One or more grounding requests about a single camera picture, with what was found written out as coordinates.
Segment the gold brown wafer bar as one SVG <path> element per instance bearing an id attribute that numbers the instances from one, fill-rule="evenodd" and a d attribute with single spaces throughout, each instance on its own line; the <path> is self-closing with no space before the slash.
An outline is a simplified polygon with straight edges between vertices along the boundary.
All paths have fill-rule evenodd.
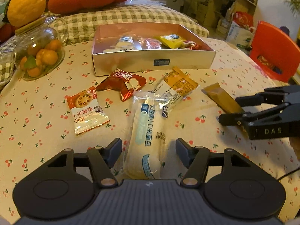
<path id="1" fill-rule="evenodd" d="M 244 109 L 228 94 L 219 83 L 203 88 L 208 95 L 225 113 L 244 113 Z"/>

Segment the clear bread roll packet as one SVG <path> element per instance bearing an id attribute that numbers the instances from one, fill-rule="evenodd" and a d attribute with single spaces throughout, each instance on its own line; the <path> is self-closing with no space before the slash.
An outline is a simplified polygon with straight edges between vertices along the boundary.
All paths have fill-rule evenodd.
<path id="1" fill-rule="evenodd" d="M 168 99 L 154 92 L 139 91 L 133 97 L 133 124 L 123 162 L 131 179 L 159 179 L 166 141 Z"/>

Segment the orange clear cracker packet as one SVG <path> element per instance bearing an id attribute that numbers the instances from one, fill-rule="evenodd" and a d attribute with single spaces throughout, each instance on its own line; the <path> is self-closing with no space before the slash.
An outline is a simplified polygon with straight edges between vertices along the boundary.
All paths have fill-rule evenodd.
<path id="1" fill-rule="evenodd" d="M 178 67 L 173 67 L 154 87 L 152 92 L 168 99 L 169 108 L 177 105 L 184 97 L 188 96 L 198 87 L 198 83 Z"/>

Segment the dark red snack packet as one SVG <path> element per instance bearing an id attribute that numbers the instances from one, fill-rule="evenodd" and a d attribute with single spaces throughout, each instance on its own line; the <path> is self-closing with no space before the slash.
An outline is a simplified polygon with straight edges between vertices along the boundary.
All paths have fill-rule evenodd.
<path id="1" fill-rule="evenodd" d="M 97 87 L 100 92 L 107 89 L 116 90 L 120 93 L 121 101 L 125 102 L 146 85 L 146 78 L 121 69 L 114 70 Z"/>

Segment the yellow snack bag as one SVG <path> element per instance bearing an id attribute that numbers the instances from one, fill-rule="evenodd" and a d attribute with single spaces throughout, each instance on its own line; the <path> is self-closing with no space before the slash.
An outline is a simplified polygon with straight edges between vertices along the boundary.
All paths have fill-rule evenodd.
<path id="1" fill-rule="evenodd" d="M 180 37 L 177 34 L 155 36 L 154 38 L 160 41 L 164 46 L 166 46 L 169 49 L 186 48 L 184 38 Z"/>

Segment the white barcode bread packet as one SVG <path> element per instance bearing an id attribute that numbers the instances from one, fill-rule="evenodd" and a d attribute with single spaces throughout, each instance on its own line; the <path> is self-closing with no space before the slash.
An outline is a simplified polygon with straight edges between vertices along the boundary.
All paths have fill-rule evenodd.
<path id="1" fill-rule="evenodd" d="M 123 36 L 119 38 L 118 42 L 114 46 L 111 46 L 111 48 L 109 49 L 103 50 L 103 53 L 132 51 L 132 50 L 135 50 L 133 37 Z"/>

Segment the red plastic chair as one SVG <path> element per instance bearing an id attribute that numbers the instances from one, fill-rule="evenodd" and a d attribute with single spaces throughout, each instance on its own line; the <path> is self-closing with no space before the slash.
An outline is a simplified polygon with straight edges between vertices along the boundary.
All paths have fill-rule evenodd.
<path id="1" fill-rule="evenodd" d="M 299 66 L 299 47 L 279 28 L 259 21 L 250 58 L 269 78 L 287 83 Z"/>

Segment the red gift bag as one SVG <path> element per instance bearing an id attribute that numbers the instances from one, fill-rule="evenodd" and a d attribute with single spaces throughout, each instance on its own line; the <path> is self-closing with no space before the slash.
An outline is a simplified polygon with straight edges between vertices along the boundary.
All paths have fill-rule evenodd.
<path id="1" fill-rule="evenodd" d="M 233 16 L 233 21 L 241 27 L 252 27 L 253 26 L 253 16 L 246 13 L 237 11 Z"/>

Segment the red white candy packet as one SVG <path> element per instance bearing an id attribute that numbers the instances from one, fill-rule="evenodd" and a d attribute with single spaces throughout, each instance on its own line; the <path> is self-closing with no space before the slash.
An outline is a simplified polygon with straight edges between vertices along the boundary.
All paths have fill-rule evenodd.
<path id="1" fill-rule="evenodd" d="M 202 50 L 202 45 L 194 41 L 183 41 L 181 49 L 185 50 Z"/>

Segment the wooden desk shelf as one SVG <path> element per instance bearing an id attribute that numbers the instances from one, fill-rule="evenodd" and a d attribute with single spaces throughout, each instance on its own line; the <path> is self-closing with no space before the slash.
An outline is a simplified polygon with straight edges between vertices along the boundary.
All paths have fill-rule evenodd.
<path id="1" fill-rule="evenodd" d="M 235 12 L 254 15 L 258 0 L 184 1 L 183 13 L 196 20 L 214 38 L 227 37 Z"/>

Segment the pink cardboard tray box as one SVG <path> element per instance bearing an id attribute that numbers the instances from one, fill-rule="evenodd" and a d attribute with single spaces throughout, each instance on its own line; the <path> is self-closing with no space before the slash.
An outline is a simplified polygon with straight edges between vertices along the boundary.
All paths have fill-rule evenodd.
<path id="1" fill-rule="evenodd" d="M 202 45 L 202 50 L 162 49 L 143 50 L 138 37 L 154 38 L 177 34 L 186 41 Z M 135 50 L 103 53 L 103 50 L 116 45 L 120 37 L 132 36 Z M 102 24 L 94 35 L 92 47 L 94 74 L 97 77 L 110 75 L 115 69 L 128 72 L 180 69 L 208 69 L 216 56 L 215 50 L 201 38 L 180 24 L 134 22 Z"/>

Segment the glass jar with tangerines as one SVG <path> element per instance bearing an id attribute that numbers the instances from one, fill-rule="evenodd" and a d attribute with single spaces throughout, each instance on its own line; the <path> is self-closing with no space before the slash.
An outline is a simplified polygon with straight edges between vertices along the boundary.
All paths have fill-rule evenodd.
<path id="1" fill-rule="evenodd" d="M 13 59 L 26 81 L 37 80 L 53 71 L 65 57 L 67 23 L 59 17 L 42 15 L 17 29 Z"/>

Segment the clear plastic bag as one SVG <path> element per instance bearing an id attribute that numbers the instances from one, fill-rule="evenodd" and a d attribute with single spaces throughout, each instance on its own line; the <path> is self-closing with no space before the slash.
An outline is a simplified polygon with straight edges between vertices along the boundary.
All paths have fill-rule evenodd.
<path id="1" fill-rule="evenodd" d="M 127 0 L 124 5 L 166 5 L 165 1 L 155 0 Z"/>

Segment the small red pumpkin cushion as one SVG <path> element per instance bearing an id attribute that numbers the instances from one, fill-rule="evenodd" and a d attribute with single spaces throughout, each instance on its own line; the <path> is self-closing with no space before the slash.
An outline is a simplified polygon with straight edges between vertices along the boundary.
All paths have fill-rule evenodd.
<path id="1" fill-rule="evenodd" d="M 1 44 L 6 42 L 8 39 L 10 39 L 13 35 L 15 35 L 15 27 L 11 24 L 7 23 L 4 24 L 0 28 L 0 41 Z"/>

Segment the large orange citrus fruit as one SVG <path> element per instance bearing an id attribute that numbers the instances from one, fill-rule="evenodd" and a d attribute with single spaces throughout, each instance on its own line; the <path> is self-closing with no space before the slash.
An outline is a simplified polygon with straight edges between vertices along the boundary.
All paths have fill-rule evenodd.
<path id="1" fill-rule="evenodd" d="M 46 0 L 10 0 L 7 10 L 9 23 L 22 27 L 38 19 L 46 9 Z"/>

